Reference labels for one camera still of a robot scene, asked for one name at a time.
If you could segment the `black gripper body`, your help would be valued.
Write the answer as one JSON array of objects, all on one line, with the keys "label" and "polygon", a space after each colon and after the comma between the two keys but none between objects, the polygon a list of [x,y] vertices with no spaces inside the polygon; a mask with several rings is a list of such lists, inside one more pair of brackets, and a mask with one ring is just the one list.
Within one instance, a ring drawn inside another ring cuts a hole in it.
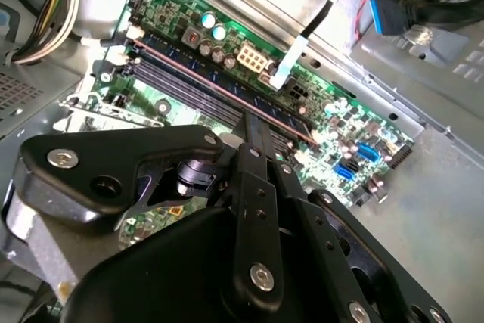
[{"label": "black gripper body", "polygon": [[297,266],[315,281],[307,252],[294,246],[295,213],[280,234],[281,301],[261,309],[232,285],[235,214],[207,207],[95,266],[78,284],[62,322],[311,322],[315,299],[304,293]]}]

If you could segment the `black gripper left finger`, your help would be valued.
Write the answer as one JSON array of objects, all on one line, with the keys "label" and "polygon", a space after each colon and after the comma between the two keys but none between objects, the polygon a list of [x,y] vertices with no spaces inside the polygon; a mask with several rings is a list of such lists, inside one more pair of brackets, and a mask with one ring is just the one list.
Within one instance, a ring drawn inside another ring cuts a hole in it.
[{"label": "black gripper left finger", "polygon": [[240,146],[204,126],[40,135],[20,147],[13,202],[35,213],[26,242],[54,289],[80,281],[117,255],[127,216],[201,195],[236,217],[232,285],[267,310],[284,293],[277,193],[268,180],[260,122]]}]

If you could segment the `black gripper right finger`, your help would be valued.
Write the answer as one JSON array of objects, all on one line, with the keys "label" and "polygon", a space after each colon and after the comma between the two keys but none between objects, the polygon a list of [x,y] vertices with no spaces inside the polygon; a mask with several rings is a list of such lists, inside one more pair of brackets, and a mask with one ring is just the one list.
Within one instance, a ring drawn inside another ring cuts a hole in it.
[{"label": "black gripper right finger", "polygon": [[449,322],[444,309],[370,232],[325,190],[306,194],[275,159],[270,129],[262,149],[278,192],[284,299],[266,322]]}]

